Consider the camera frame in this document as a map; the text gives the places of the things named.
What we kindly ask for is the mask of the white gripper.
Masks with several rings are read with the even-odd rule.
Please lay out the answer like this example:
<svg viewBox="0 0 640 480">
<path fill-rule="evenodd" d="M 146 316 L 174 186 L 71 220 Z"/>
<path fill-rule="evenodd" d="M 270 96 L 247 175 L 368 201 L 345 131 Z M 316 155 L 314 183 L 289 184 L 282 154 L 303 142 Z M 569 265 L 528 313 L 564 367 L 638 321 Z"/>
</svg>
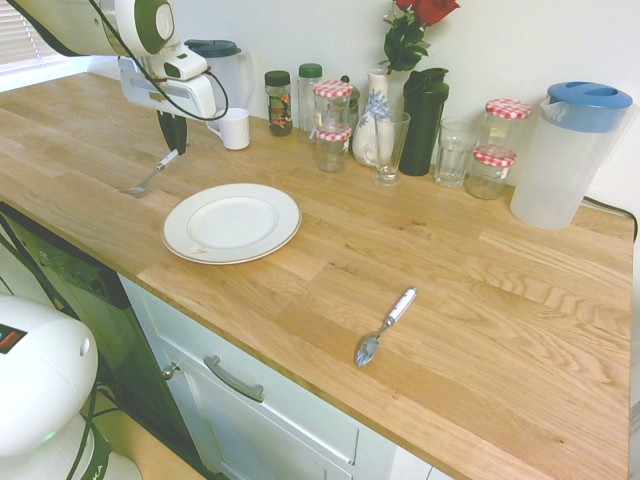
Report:
<svg viewBox="0 0 640 480">
<path fill-rule="evenodd" d="M 211 82 L 204 75 L 188 81 L 159 79 L 150 82 L 128 57 L 119 57 L 118 66 L 127 100 L 158 110 L 159 126 L 168 148 L 183 155 L 188 138 L 185 118 L 211 119 L 217 112 Z"/>
</svg>

